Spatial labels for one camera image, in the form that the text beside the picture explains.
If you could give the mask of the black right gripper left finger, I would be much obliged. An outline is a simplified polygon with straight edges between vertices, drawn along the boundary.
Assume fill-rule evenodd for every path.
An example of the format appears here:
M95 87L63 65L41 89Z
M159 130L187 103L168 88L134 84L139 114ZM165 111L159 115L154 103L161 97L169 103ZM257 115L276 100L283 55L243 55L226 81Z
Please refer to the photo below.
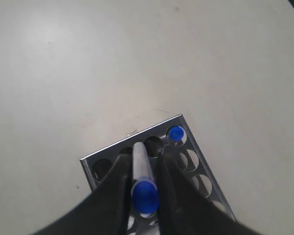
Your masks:
M126 235L131 207L132 156L120 154L100 185L36 235Z

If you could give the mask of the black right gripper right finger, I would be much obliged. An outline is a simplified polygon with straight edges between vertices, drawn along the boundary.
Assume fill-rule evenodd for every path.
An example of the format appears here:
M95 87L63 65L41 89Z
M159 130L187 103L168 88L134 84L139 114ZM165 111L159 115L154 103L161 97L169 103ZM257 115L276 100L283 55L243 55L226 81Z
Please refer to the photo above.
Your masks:
M172 156L157 162L157 210L162 235L254 235L255 231L234 221L204 198L186 179Z

